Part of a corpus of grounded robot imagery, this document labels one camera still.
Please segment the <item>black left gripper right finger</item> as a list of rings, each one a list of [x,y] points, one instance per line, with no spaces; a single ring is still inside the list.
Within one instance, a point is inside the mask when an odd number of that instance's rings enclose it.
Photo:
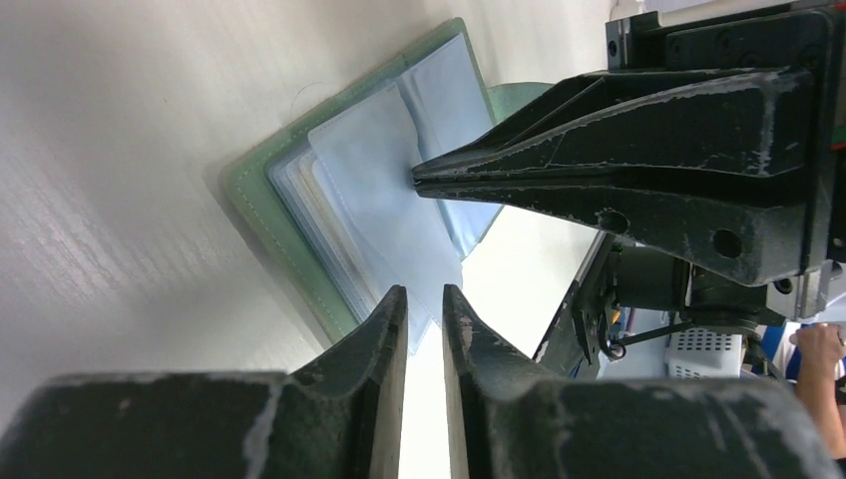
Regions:
[[[446,285],[457,478],[836,478],[792,392],[766,379],[576,380],[536,363]]]

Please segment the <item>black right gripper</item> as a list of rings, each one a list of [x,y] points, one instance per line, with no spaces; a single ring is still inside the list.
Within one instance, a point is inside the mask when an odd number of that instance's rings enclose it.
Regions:
[[[606,26],[609,67],[565,81],[481,139],[413,171],[420,189],[482,181],[685,182],[689,193],[798,205],[795,248],[845,258],[845,7],[714,4]]]

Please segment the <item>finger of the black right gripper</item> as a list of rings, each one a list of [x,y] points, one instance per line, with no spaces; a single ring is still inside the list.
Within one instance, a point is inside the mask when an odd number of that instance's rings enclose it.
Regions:
[[[805,208],[687,193],[531,181],[417,180],[425,198],[512,206],[625,237],[744,285],[804,268]]]

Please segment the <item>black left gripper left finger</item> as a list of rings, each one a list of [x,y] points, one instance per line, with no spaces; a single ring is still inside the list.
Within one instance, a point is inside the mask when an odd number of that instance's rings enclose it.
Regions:
[[[393,478],[407,294],[298,370],[57,377],[1,438],[5,478]]]

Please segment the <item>green leather card holder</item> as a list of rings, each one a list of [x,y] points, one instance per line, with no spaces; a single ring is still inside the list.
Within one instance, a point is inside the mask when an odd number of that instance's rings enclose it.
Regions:
[[[421,198],[412,169],[545,90],[487,86],[466,25],[453,18],[245,154],[223,188],[331,340],[400,284],[415,352],[440,322],[443,285],[461,282],[500,207]]]

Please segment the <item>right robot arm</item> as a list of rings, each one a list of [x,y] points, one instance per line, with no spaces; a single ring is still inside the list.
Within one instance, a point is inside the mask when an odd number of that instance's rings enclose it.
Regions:
[[[417,166],[418,195],[598,231],[535,358],[579,377],[695,327],[824,310],[845,265],[845,5],[712,2],[606,26],[565,79]]]

